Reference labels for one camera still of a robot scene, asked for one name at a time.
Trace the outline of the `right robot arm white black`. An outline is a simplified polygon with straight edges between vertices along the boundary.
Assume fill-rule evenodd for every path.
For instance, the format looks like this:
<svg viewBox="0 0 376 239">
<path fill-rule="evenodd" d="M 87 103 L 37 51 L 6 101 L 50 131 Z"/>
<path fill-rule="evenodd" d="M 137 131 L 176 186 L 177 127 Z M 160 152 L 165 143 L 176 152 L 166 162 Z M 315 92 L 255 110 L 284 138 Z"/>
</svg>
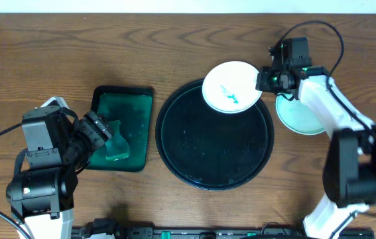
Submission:
<svg viewBox="0 0 376 239">
<path fill-rule="evenodd" d="M 330 137 L 323 171 L 325 194 L 302 221 L 310 238 L 338 238 L 358 215 L 376 204 L 376 125 L 358 111 L 321 66 L 283 70 L 262 67 L 256 89 L 292 94 Z"/>
</svg>

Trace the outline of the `green scrub sponge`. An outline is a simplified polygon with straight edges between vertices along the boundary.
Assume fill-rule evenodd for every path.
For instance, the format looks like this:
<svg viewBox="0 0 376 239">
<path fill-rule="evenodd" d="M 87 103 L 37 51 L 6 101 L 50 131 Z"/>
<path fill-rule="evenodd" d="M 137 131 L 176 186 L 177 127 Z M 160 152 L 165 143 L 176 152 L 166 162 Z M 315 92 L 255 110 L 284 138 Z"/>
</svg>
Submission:
<svg viewBox="0 0 376 239">
<path fill-rule="evenodd" d="M 108 125 L 113 131 L 113 136 L 105 143 L 105 159 L 108 161 L 118 161 L 128 158 L 130 156 L 130 147 L 127 140 L 121 135 L 121 122 L 119 120 L 110 121 Z"/>
</svg>

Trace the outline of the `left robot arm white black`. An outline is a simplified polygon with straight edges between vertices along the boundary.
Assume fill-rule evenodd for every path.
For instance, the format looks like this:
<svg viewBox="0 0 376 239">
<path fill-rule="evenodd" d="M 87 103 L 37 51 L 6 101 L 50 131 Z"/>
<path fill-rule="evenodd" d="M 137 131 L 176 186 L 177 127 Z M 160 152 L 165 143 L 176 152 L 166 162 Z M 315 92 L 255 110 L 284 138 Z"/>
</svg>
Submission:
<svg viewBox="0 0 376 239">
<path fill-rule="evenodd" d="M 16 160 L 6 197 L 21 238 L 70 238 L 78 173 L 113 136 L 105 118 L 78 118 L 54 96 L 23 115 L 27 148 Z"/>
</svg>

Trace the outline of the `white plate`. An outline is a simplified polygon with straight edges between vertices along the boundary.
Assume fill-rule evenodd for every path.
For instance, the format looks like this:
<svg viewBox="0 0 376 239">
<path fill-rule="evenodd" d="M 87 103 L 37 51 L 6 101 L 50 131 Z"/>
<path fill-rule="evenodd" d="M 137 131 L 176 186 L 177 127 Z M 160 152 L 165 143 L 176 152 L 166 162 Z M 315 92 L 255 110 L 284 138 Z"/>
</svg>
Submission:
<svg viewBox="0 0 376 239">
<path fill-rule="evenodd" d="M 202 96 L 212 109 L 224 114 L 238 114 L 249 109 L 261 97 L 256 89 L 259 71 L 242 61 L 224 62 L 204 78 Z"/>
<path fill-rule="evenodd" d="M 317 117 L 299 100 L 290 99 L 292 95 L 276 97 L 275 109 L 280 121 L 291 131 L 302 135 L 318 135 L 325 129 Z"/>
</svg>

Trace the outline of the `white plate back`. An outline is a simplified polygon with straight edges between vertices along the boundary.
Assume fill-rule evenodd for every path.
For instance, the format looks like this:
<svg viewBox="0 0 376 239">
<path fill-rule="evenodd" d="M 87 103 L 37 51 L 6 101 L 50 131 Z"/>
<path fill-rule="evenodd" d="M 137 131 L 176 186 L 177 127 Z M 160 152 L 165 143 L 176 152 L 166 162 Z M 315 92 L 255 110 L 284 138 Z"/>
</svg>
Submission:
<svg viewBox="0 0 376 239">
<path fill-rule="evenodd" d="M 202 96 L 212 109 L 224 114 L 238 114 L 249 109 L 261 97 L 256 89 L 259 71 L 242 61 L 224 62 L 204 78 Z"/>
</svg>

